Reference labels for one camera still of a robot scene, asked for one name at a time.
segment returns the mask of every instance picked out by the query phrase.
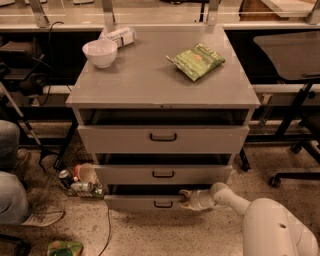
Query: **cabinet top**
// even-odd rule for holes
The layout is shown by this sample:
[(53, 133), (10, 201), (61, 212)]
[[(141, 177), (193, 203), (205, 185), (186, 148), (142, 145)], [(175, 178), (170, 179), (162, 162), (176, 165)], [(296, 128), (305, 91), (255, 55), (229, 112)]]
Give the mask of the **cabinet top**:
[[(87, 61), (67, 105), (76, 108), (257, 108), (222, 26), (135, 26), (137, 40), (105, 69)], [(226, 62), (192, 82), (168, 61), (203, 43)]]

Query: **gray drawer cabinet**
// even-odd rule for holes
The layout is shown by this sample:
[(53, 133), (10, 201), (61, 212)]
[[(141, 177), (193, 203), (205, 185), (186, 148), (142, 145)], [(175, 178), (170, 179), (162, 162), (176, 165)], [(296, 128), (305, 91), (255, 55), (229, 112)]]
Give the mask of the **gray drawer cabinet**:
[[(115, 210), (177, 210), (181, 189), (226, 182), (260, 103), (222, 27), (139, 26), (99, 69), (87, 62), (67, 105)], [(196, 82), (173, 56), (198, 42), (226, 63)]]

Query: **chip bag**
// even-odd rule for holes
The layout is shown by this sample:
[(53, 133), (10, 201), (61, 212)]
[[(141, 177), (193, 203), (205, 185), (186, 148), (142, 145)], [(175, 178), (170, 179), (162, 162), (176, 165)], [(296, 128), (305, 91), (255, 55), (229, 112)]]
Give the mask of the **chip bag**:
[(192, 81), (196, 81), (226, 61), (219, 53), (201, 43), (174, 57), (167, 56), (167, 59)]

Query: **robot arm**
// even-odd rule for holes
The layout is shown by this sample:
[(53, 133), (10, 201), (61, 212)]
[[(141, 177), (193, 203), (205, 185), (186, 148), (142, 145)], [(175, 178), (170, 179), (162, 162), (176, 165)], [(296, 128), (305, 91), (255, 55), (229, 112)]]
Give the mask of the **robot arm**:
[(200, 211), (230, 207), (244, 217), (244, 256), (317, 256), (312, 232), (278, 202), (260, 198), (249, 202), (227, 185), (215, 183), (209, 190), (181, 190), (182, 208)]

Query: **drawer handle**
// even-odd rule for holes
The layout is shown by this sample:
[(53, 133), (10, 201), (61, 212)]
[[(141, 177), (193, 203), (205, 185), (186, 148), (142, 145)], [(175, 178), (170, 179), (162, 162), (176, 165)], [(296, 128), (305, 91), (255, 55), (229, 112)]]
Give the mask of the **drawer handle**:
[(153, 205), (156, 208), (172, 208), (173, 202), (171, 201), (169, 205), (160, 205), (156, 201), (153, 201)]
[(172, 136), (155, 136), (152, 133), (150, 133), (149, 138), (152, 141), (157, 142), (173, 142), (177, 140), (178, 135), (174, 133)]
[(152, 172), (152, 176), (154, 178), (173, 178), (174, 177), (174, 171), (171, 172), (171, 174), (168, 175), (157, 175), (155, 171)]

